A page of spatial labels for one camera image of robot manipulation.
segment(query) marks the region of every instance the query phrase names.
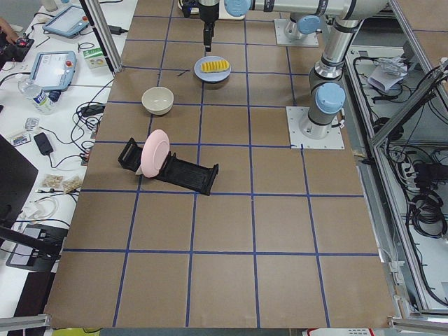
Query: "cardboard box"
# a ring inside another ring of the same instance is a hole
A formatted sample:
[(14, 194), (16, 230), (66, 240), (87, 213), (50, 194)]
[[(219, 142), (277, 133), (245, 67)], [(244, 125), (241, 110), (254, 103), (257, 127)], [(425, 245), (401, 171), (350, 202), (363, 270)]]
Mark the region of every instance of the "cardboard box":
[(84, 50), (83, 54), (84, 60), (87, 62), (87, 65), (91, 69), (107, 65), (101, 48)]

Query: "water bottle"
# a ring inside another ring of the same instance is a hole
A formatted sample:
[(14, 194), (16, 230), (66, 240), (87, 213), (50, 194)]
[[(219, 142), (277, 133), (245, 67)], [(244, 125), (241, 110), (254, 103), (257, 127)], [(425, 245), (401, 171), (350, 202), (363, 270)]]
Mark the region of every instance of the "water bottle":
[(19, 81), (19, 91), (28, 98), (28, 100), (42, 114), (50, 114), (53, 112), (53, 102), (48, 98), (47, 94), (30, 78)]

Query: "power adapter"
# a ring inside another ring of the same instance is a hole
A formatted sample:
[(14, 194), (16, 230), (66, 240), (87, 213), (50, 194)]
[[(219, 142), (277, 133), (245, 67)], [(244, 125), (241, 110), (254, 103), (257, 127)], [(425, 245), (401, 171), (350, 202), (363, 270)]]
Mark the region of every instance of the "power adapter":
[(45, 133), (42, 132), (35, 135), (34, 140), (42, 155), (50, 155), (53, 152), (53, 147)]
[(113, 35), (121, 35), (123, 33), (127, 33), (128, 31), (126, 29), (123, 29), (122, 27), (118, 27), (118, 26), (108, 26), (111, 34)]

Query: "plastic bottle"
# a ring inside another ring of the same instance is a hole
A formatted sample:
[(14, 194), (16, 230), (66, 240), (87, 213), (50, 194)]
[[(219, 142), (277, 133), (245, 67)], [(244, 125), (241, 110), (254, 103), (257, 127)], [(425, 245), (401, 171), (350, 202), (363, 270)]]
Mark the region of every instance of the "plastic bottle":
[(41, 0), (41, 3), (47, 12), (54, 12), (57, 10), (55, 0)]
[(42, 114), (53, 112), (53, 102), (47, 94), (30, 78), (23, 78), (18, 83), (19, 91), (38, 109)]

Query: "metal base plate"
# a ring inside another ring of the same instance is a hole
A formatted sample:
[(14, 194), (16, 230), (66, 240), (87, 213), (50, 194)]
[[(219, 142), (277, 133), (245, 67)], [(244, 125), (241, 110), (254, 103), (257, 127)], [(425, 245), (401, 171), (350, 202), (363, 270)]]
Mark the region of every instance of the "metal base plate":
[(332, 128), (328, 136), (321, 140), (310, 139), (305, 136), (299, 129), (299, 121), (301, 117), (308, 113), (309, 107), (303, 106), (287, 106), (286, 115), (288, 116), (289, 139), (291, 148), (301, 149), (344, 149), (344, 141), (342, 140), (341, 129)]
[(277, 38), (278, 46), (296, 46), (296, 47), (319, 47), (319, 41), (317, 40), (316, 33), (305, 35), (300, 40), (288, 38), (285, 35), (285, 26), (288, 24), (289, 19), (275, 19), (275, 36)]

